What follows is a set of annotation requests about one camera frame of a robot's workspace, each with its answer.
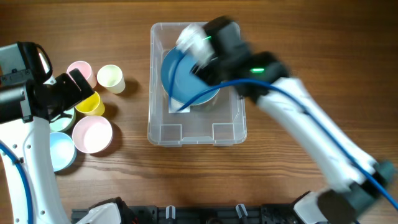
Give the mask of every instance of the wooden surface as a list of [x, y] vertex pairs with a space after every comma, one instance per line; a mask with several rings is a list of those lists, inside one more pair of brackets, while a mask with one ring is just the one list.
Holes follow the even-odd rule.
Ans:
[[[56, 75], [76, 60], [95, 72], [106, 64], [123, 70], [123, 95], [96, 87], [114, 126], [111, 147], [79, 153], [57, 175], [68, 215], [117, 196], [129, 205], [159, 207], [289, 203], [325, 182], [305, 151], [249, 100], [242, 144], [164, 148], [148, 142], [151, 26], [233, 16], [255, 49], [275, 52], [290, 65], [354, 142], [398, 167], [397, 8], [396, 1], [332, 0], [0, 5], [0, 45], [41, 44]], [[398, 198], [396, 184], [390, 191]], [[3, 166], [0, 213], [0, 223], [12, 223]], [[361, 218], [397, 222], [384, 199]]]

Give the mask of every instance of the clear plastic container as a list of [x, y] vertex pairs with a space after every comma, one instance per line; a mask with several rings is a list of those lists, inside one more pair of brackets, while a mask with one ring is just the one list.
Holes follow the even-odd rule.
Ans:
[[189, 113], [169, 113], [168, 96], [160, 80], [162, 61], [189, 22], [156, 23], [150, 30], [148, 140], [161, 146], [214, 144], [231, 146], [247, 136], [244, 99], [233, 87], [223, 88], [210, 101], [191, 106]]

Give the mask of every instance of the green light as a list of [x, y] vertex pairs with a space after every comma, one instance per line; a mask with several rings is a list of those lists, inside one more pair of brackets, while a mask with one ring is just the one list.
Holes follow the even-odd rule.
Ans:
[[250, 69], [251, 73], [262, 73], [264, 71], [263, 68], [252, 68]]

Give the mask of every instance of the wooden table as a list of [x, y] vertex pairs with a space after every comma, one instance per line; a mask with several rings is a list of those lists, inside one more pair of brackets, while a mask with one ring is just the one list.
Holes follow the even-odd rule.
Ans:
[[[253, 48], [275, 52], [290, 65], [354, 142], [398, 167], [396, 2], [41, 2], [47, 3], [0, 6], [0, 45], [41, 44], [55, 75], [85, 60], [95, 72], [118, 65], [127, 81], [122, 96], [96, 87], [113, 123], [111, 147], [98, 155], [79, 153], [71, 168], [57, 174], [68, 215], [72, 208], [117, 196], [129, 205], [159, 207], [260, 205], [289, 203], [325, 186], [306, 152], [249, 100], [248, 138], [242, 144], [164, 148], [149, 143], [150, 28], [156, 22], [233, 16]], [[0, 223], [11, 223], [0, 167]], [[398, 198], [396, 184], [390, 191]], [[361, 218], [361, 223], [397, 222], [398, 214], [384, 199]]]

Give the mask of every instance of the light green cup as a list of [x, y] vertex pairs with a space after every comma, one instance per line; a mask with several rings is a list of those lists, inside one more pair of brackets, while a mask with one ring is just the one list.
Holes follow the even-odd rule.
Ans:
[[66, 130], [70, 129], [70, 127], [73, 126], [73, 124], [76, 121], [75, 109], [72, 108], [70, 110], [67, 110], [67, 111], [65, 111], [65, 114], [72, 115], [72, 118], [60, 118], [60, 119], [56, 120], [59, 117], [59, 115], [57, 117], [55, 117], [53, 120], [56, 120], [56, 121], [50, 123], [51, 133], [66, 131]]

